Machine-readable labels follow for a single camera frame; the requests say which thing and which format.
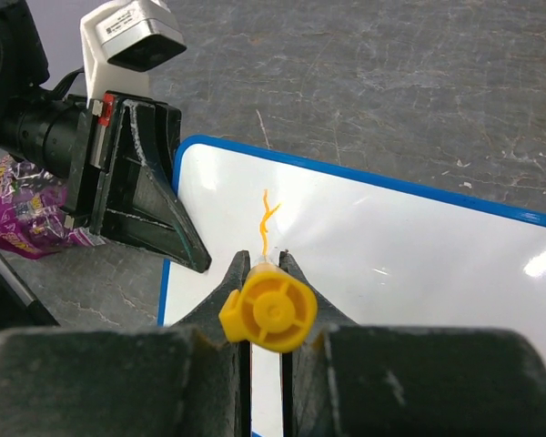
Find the white orange marker pen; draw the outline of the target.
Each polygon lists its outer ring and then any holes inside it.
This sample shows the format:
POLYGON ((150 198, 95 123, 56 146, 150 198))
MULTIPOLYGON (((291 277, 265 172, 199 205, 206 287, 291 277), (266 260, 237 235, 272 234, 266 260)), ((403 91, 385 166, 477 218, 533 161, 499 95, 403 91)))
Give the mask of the white orange marker pen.
POLYGON ((229 342, 249 341, 277 353, 300 347, 318 316, 313 289, 260 256, 227 295, 218 319, 229 342))

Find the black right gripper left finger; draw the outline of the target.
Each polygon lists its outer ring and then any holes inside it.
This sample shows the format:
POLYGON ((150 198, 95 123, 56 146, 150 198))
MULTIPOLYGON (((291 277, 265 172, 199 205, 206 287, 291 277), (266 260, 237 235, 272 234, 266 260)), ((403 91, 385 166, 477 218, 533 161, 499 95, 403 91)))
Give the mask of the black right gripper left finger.
POLYGON ((1 331, 0 436, 250 435, 250 348, 217 317, 249 267, 167 328, 1 331))

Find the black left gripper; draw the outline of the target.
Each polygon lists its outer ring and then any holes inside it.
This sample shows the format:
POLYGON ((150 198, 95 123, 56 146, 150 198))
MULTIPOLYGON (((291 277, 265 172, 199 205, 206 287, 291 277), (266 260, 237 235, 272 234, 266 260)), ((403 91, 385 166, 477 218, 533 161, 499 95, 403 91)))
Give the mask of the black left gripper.
POLYGON ((65 227, 207 271, 209 252, 172 187, 180 128, 181 111, 162 102, 91 99, 71 150, 65 227))

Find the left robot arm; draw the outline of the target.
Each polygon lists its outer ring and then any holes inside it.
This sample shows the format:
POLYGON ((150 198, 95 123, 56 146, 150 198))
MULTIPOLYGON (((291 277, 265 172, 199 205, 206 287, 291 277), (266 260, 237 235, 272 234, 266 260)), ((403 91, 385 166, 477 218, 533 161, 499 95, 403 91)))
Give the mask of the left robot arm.
POLYGON ((75 73, 45 89, 48 62, 28 4, 0 1, 0 148, 61 178, 66 230, 142 249, 197 272, 210 255, 172 188, 181 113, 149 95, 151 69, 185 52, 162 1, 109 1, 79 26, 75 73))

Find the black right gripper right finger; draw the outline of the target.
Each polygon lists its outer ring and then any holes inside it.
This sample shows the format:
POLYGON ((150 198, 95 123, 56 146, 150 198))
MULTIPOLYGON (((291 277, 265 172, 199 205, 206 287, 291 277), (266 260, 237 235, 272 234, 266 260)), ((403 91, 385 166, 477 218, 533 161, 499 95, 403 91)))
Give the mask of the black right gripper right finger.
POLYGON ((546 317, 516 327, 356 322, 327 298, 280 358, 287 436, 546 436, 546 317))

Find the blue framed whiteboard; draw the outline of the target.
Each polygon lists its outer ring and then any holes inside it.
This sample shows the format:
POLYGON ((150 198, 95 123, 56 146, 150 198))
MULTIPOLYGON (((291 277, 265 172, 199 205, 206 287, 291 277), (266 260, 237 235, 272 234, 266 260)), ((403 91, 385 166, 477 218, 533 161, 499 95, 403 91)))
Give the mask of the blue framed whiteboard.
MULTIPOLYGON (((211 137, 177 150, 173 185, 211 264, 174 262, 158 320, 181 321, 244 250, 356 322, 516 327, 546 317, 546 215, 211 137)), ((283 436, 285 353, 250 348, 251 433, 283 436)))

